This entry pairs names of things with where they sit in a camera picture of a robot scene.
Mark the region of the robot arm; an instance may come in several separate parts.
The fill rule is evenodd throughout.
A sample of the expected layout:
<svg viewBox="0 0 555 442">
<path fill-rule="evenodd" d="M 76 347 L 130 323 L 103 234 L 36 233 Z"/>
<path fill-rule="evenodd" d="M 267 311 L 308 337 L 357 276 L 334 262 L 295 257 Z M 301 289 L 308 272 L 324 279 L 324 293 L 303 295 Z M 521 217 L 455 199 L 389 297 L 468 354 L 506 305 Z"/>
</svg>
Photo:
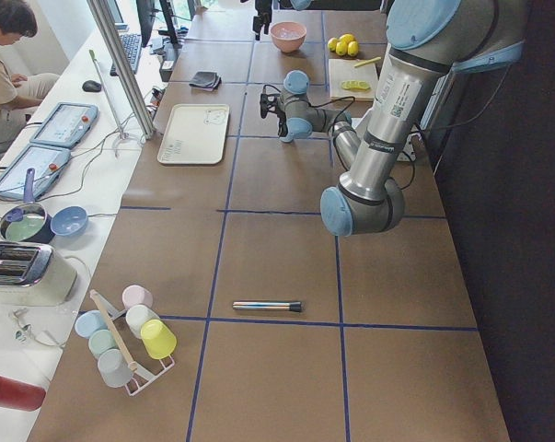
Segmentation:
<svg viewBox="0 0 555 442">
<path fill-rule="evenodd" d="M 310 104 L 309 78 L 302 71 L 289 72 L 279 92 L 261 94 L 260 114 L 278 116 L 282 141 L 326 133 L 338 149 L 347 169 L 320 198 L 321 218 L 332 235 L 383 232 L 399 223 L 404 198 L 390 171 L 438 79 L 517 62 L 529 9 L 527 1 L 394 2 L 374 102 L 360 133 L 345 111 Z"/>
<path fill-rule="evenodd" d="M 286 8 L 292 7 L 294 10 L 305 10 L 311 3 L 311 0 L 255 0 L 254 7 L 256 10 L 256 16 L 252 21 L 252 31 L 254 33 L 255 40 L 260 40 L 261 33 L 264 35 L 269 34 L 272 23 L 272 12 L 275 7 L 285 6 Z"/>
</svg>

